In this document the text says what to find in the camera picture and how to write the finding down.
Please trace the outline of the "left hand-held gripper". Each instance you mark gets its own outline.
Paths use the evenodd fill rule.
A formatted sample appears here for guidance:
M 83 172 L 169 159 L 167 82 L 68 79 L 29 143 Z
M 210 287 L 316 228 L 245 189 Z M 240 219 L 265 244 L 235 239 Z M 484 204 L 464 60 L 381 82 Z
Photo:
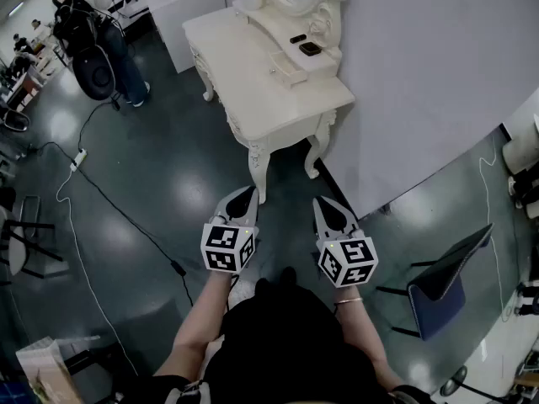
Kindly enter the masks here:
M 240 274 L 256 251 L 259 229 L 256 222 L 259 191 L 245 186 L 223 198 L 216 207 L 216 216 L 203 227 L 200 250 L 205 267 L 210 271 Z

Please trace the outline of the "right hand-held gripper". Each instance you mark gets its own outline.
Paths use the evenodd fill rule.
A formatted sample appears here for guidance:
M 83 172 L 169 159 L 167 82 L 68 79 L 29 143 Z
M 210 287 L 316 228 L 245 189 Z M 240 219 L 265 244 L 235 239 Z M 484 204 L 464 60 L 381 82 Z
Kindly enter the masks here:
M 313 199 L 317 228 L 317 266 L 335 288 L 367 283 L 378 265 L 371 237 L 362 230 L 354 214 L 336 200 Z M 331 231 L 342 234 L 330 236 Z

